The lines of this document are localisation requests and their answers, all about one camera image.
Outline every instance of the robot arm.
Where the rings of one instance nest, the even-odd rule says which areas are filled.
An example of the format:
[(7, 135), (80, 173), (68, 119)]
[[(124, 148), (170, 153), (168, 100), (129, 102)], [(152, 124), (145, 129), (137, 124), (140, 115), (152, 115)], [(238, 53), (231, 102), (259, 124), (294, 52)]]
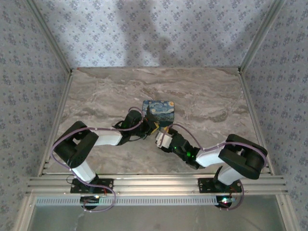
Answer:
[[(117, 129), (126, 129), (136, 126), (142, 119), (140, 112), (131, 110), (125, 120), (114, 125)], [(87, 126), (77, 121), (74, 123), (59, 139), (65, 135)], [(95, 132), (84, 130), (78, 132), (60, 142), (54, 149), (58, 156), (80, 177), (83, 181), (93, 182), (97, 175), (88, 165), (86, 158), (90, 150), (98, 145), (122, 145), (129, 141), (131, 136), (145, 138), (158, 129), (158, 125), (148, 121), (147, 118), (133, 130), (114, 131), (114, 130), (97, 130)]]
[(229, 143), (241, 143), (261, 151), (264, 156), (267, 151), (240, 136), (231, 134), (226, 139), (226, 145), (210, 148), (209, 151), (192, 147), (176, 130), (170, 128), (163, 138), (163, 132), (156, 136), (156, 145), (164, 152), (173, 152), (191, 167), (198, 169), (212, 164), (227, 164), (218, 169), (216, 179), (217, 188), (233, 184), (241, 178), (256, 180), (264, 166), (264, 159), (254, 150)]

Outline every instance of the robotic arm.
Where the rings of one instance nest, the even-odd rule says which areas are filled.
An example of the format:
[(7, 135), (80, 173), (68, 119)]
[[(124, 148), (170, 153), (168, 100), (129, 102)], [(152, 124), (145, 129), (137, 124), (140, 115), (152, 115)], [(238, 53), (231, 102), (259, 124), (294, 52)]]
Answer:
[[(56, 141), (57, 145), (54, 151), (83, 181), (83, 183), (81, 182), (81, 186), (84, 187), (83, 192), (93, 193), (96, 192), (96, 187), (98, 187), (96, 185), (102, 185), (103, 179), (99, 179), (86, 161), (91, 149), (97, 145), (123, 145), (130, 141), (132, 136), (145, 139), (148, 135), (154, 133), (159, 126), (149, 117), (143, 117), (140, 112), (131, 110), (124, 121), (120, 121), (113, 126), (119, 131), (91, 128), (91, 130), (95, 130), (94, 132), (84, 128), (87, 128), (87, 126), (83, 122), (74, 123)], [(207, 190), (209, 188), (211, 190), (207, 191), (209, 193), (229, 192), (241, 178), (258, 179), (262, 168), (267, 163), (267, 151), (263, 147), (234, 134), (229, 135), (226, 142), (213, 148), (204, 149), (193, 147), (176, 130), (169, 128), (167, 132), (158, 132), (156, 145), (164, 152), (175, 153), (186, 164), (195, 169), (208, 167), (212, 164), (227, 164), (217, 170), (213, 179), (207, 180), (209, 181)]]
[(220, 167), (216, 172), (214, 180), (217, 189), (231, 185), (241, 178), (258, 179), (268, 154), (263, 147), (234, 134), (229, 135), (217, 147), (193, 147), (172, 128), (169, 128), (165, 136), (161, 131), (157, 134), (156, 145), (164, 152), (175, 153), (195, 169), (226, 163), (227, 166)]

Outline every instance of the white wall with blue pattern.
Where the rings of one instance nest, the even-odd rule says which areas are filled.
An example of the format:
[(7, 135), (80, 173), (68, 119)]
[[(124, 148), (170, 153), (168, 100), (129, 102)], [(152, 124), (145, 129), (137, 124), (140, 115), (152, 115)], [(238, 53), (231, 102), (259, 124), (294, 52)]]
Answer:
[(271, 0), (34, 0), (71, 67), (239, 66)]
[(38, 172), (67, 74), (19, 0), (0, 1), (0, 230)]
[(289, 0), (244, 76), (278, 174), (308, 231), (308, 2)]

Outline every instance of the glass panel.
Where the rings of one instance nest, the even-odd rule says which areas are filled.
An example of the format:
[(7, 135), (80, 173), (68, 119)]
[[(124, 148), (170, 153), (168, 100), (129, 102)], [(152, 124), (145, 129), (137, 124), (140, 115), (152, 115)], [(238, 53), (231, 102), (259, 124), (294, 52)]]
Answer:
[(115, 206), (86, 213), (79, 206), (36, 207), (28, 231), (283, 231), (275, 196), (246, 196), (234, 211), (214, 206)]

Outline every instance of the gray marble tabletop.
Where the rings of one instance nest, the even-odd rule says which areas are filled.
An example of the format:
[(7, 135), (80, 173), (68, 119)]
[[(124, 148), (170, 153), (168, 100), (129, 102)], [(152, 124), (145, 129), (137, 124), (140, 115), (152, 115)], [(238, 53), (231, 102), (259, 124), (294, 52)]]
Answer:
[[(111, 127), (143, 100), (175, 103), (175, 122), (189, 129), (204, 147), (235, 133), (256, 142), (256, 134), (235, 69), (81, 68), (73, 81), (57, 137), (77, 120), (89, 127)], [(178, 131), (196, 145), (184, 130)], [(87, 158), (97, 173), (214, 173), (195, 170), (155, 144), (155, 135), (122, 146), (94, 147)], [(66, 172), (52, 160), (45, 172)]]

